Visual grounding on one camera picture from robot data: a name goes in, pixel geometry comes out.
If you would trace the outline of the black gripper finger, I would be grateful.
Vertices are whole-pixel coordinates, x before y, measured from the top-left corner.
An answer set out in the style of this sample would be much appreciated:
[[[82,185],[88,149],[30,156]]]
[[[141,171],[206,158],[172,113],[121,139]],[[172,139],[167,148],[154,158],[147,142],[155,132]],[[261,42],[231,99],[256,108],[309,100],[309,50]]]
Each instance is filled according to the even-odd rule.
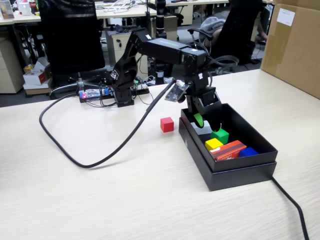
[[[195,125],[202,129],[204,127],[204,120],[199,111],[197,110],[193,98],[191,96],[186,97],[187,100],[187,106],[188,106],[188,112],[193,117]]]
[[[220,101],[204,107],[204,114],[202,117],[209,123],[213,132],[217,132],[221,128],[222,110],[223,106]]]

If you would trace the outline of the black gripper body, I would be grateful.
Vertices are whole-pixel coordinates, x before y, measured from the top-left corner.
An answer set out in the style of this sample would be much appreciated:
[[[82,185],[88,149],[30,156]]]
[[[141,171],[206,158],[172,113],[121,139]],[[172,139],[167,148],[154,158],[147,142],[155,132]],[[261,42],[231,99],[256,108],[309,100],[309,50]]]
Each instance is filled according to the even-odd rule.
[[[209,85],[209,77],[208,72],[186,74],[188,88],[184,95],[200,99],[204,107],[220,102],[216,87]]]

